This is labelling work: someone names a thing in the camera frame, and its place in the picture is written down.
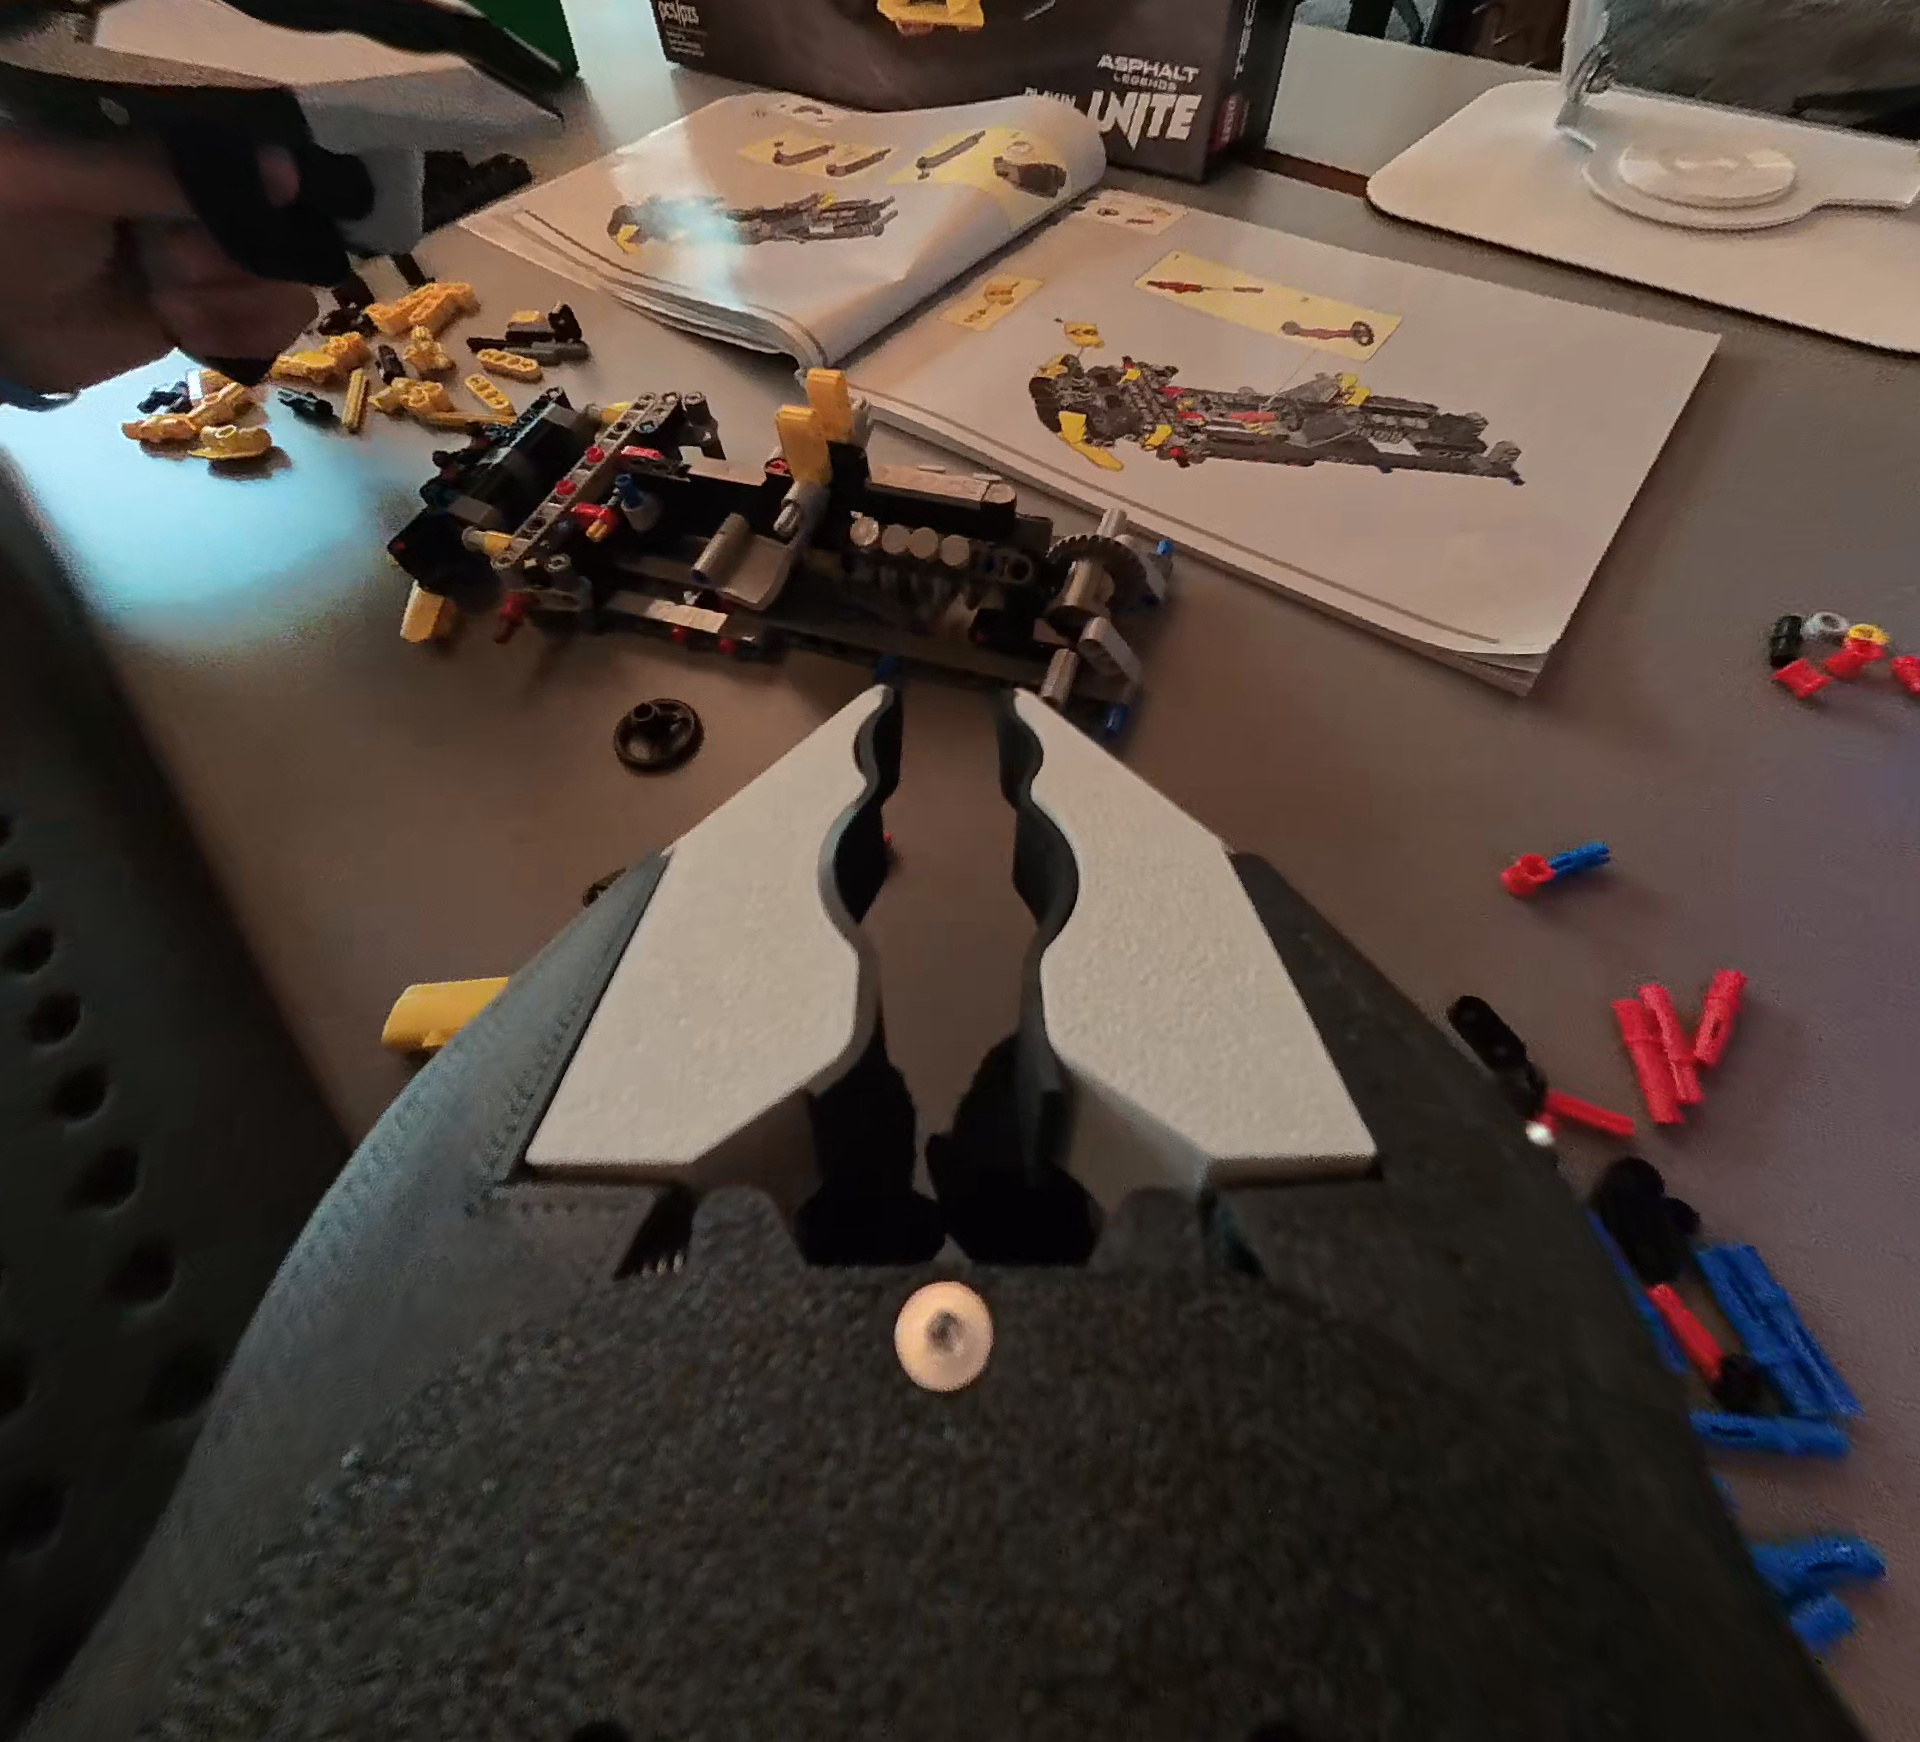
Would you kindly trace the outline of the person's left hand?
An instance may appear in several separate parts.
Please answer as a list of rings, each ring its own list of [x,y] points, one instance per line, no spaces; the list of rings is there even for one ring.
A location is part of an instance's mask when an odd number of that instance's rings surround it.
[[[173,351],[238,378],[318,310],[312,287],[226,256],[150,141],[5,126],[7,405],[62,402]]]

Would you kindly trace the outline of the small mixed lego piece cluster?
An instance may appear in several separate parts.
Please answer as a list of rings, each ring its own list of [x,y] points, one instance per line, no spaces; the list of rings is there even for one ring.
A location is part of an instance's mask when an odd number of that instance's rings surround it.
[[[1779,613],[1767,625],[1764,659],[1767,678],[1798,701],[1858,685],[1892,686],[1919,699],[1919,652],[1877,622],[1851,619],[1832,607]]]

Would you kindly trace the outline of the black lego frame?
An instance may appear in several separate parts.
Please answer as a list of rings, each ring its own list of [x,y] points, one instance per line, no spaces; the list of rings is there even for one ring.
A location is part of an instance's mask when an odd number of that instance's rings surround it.
[[[455,150],[432,150],[422,159],[419,233],[432,234],[478,214],[531,180],[530,164],[509,153],[469,160]]]

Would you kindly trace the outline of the black lego steering wheel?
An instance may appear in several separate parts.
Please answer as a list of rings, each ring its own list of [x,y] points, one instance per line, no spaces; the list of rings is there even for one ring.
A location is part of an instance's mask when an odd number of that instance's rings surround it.
[[[683,699],[645,699],[612,729],[612,752],[632,775],[669,775],[686,766],[703,749],[705,722]]]

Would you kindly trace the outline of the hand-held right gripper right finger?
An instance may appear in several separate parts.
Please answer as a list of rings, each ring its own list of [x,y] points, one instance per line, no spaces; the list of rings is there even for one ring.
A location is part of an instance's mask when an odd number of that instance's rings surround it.
[[[1070,1169],[1369,1169],[1376,1144],[1227,845],[1043,701],[1008,701]]]

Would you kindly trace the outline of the black lego connector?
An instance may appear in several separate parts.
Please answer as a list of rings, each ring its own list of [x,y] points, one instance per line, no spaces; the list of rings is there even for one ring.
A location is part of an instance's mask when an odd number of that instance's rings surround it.
[[[1505,1100],[1527,1121],[1547,1112],[1548,1081],[1534,1066],[1522,1037],[1477,995],[1461,995],[1447,1009],[1452,1033],[1496,1080]]]

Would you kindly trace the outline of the lego instruction booklet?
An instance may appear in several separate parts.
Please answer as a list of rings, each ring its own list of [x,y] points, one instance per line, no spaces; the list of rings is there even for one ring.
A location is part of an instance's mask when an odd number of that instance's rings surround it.
[[[1518,694],[1720,347],[1121,189],[1041,94],[733,94],[465,228]]]

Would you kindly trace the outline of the pile of yellow black lego pieces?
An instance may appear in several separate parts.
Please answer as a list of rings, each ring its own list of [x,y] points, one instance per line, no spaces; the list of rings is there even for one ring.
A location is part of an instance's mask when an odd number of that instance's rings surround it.
[[[514,310],[493,333],[455,344],[478,315],[475,289],[458,281],[419,281],[388,298],[341,290],[263,382],[204,365],[148,391],[121,433],[145,452],[228,474],[265,465],[278,452],[278,423],[363,433],[393,421],[483,444],[515,421],[517,388],[588,361],[590,344],[569,304]]]

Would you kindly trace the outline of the lego car chassis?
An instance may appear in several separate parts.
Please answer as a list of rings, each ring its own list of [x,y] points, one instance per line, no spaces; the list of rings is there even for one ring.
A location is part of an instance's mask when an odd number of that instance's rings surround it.
[[[701,393],[552,385],[434,455],[388,554],[501,641],[620,625],[741,663],[828,652],[1022,689],[1119,741],[1144,689],[1121,624],[1165,597],[1171,544],[1119,516],[1059,531],[999,476],[879,459],[841,372],[804,391],[755,459]]]

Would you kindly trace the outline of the pile of red blue pins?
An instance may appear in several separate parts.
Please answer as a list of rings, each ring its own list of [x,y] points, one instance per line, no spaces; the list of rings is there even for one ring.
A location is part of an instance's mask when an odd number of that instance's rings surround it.
[[[1700,1211],[1640,1155],[1602,1169],[1588,1217],[1659,1363],[1693,1397],[1688,1425],[1701,1448],[1850,1455],[1860,1397],[1758,1249],[1710,1240]]]

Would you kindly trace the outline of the yellow lego connector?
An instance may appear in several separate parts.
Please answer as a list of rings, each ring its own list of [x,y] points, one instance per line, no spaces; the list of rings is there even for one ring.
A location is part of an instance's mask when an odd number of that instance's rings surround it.
[[[388,1011],[380,1045],[398,1055],[432,1055],[509,985],[508,976],[407,985]]]

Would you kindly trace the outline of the white adjustable stand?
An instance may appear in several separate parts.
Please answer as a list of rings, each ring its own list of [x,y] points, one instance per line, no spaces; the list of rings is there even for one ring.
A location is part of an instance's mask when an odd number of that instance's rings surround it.
[[[1388,218],[1892,355],[1919,351],[1910,141],[1616,83],[1569,0],[1556,84],[1486,91],[1366,184]]]

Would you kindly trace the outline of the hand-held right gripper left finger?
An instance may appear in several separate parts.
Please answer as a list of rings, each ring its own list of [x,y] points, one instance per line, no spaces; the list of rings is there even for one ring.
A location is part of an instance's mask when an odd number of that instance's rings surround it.
[[[807,1126],[879,1023],[864,932],[901,694],[877,685],[672,843],[523,1157],[735,1169]]]

